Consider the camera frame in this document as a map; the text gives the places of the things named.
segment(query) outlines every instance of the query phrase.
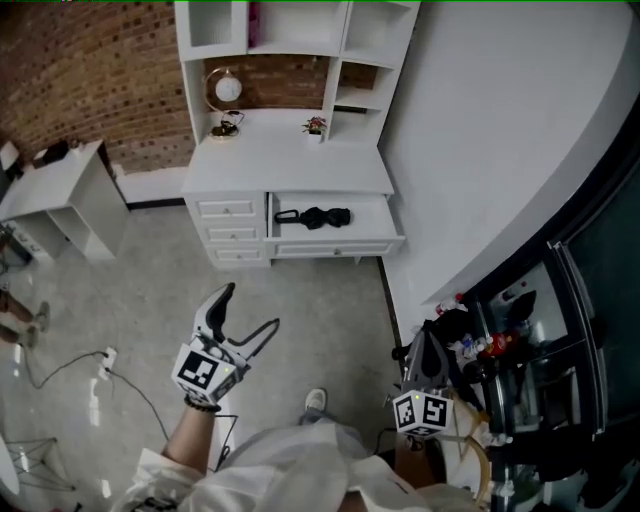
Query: white round table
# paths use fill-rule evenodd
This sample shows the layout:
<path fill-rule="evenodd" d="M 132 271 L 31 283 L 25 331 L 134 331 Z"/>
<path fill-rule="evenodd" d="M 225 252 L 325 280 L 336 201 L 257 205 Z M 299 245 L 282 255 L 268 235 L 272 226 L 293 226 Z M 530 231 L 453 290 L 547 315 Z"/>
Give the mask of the white round table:
<path fill-rule="evenodd" d="M 13 494 L 18 494 L 20 492 L 18 473 L 16 473 L 16 468 L 13 465 L 11 454 L 9 453 L 9 450 L 7 450 L 7 445 L 4 444 L 2 435 L 0 435 L 0 481 Z"/>

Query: potted plant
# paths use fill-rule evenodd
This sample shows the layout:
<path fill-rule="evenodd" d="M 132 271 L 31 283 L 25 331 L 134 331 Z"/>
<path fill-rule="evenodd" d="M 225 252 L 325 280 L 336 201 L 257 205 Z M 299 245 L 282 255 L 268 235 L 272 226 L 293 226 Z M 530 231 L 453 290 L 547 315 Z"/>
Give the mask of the potted plant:
<path fill-rule="evenodd" d="M 320 144 L 322 142 L 322 134 L 327 128 L 327 120 L 322 117 L 312 117 L 305 124 L 302 125 L 304 128 L 303 132 L 307 132 L 307 142 L 315 146 L 316 144 Z"/>

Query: drawer front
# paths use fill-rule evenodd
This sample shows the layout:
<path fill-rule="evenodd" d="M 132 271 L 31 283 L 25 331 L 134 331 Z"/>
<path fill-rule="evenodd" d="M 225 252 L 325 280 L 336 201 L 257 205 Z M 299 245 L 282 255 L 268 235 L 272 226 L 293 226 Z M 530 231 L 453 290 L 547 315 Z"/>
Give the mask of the drawer front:
<path fill-rule="evenodd" d="M 264 237 L 264 228 L 259 225 L 202 224 L 198 225 L 197 228 L 200 238 L 205 244 L 258 242 Z"/>
<path fill-rule="evenodd" d="M 209 259 L 218 268 L 268 267 L 271 265 L 263 246 L 207 246 Z"/>
<path fill-rule="evenodd" d="M 398 240 L 372 242 L 271 242 L 268 252 L 273 258 L 340 258 L 358 256 L 383 256 L 400 244 Z"/>
<path fill-rule="evenodd" d="M 185 196 L 196 224 L 201 222 L 264 222 L 264 194 L 191 194 Z"/>

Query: flower pot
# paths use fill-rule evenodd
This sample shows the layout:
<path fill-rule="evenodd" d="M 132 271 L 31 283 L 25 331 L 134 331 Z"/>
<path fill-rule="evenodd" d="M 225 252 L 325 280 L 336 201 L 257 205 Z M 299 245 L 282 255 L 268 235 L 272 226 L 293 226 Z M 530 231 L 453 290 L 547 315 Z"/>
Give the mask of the flower pot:
<path fill-rule="evenodd" d="M 322 132 L 307 134 L 307 144 L 309 146 L 317 146 L 321 142 L 322 142 Z"/>

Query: bracelet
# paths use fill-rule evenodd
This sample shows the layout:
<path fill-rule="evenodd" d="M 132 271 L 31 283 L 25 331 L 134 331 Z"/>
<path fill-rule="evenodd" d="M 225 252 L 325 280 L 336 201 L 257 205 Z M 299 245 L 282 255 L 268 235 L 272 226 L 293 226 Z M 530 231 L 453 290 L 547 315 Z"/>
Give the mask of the bracelet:
<path fill-rule="evenodd" d="M 191 400 L 191 397 L 189 397 L 189 395 L 185 395 L 184 396 L 184 403 L 187 404 L 189 407 L 195 409 L 196 411 L 202 411 L 202 412 L 211 412 L 211 413 L 217 413 L 220 412 L 222 410 L 222 407 L 220 407 L 219 405 L 200 405 L 195 403 L 193 400 Z"/>

